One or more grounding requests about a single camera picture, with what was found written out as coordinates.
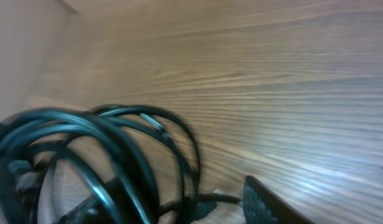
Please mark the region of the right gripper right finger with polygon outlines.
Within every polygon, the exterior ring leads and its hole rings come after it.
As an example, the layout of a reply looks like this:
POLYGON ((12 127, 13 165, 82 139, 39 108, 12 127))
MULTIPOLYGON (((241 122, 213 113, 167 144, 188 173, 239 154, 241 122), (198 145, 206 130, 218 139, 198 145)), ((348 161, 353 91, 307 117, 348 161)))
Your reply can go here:
POLYGON ((243 198, 246 224, 312 224, 257 178, 246 176, 243 198))

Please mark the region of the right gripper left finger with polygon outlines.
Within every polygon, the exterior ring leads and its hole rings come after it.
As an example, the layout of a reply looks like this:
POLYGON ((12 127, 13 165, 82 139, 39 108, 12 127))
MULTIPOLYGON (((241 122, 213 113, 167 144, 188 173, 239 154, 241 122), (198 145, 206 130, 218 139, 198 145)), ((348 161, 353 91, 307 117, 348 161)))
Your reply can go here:
MULTIPOLYGON (((106 183, 106 186, 126 223, 138 223, 136 216, 125 203, 126 195, 121 190, 118 178, 111 179, 106 183)), ((115 224, 115 221, 99 200, 94 195, 91 195, 73 210, 59 218, 56 224, 115 224)))

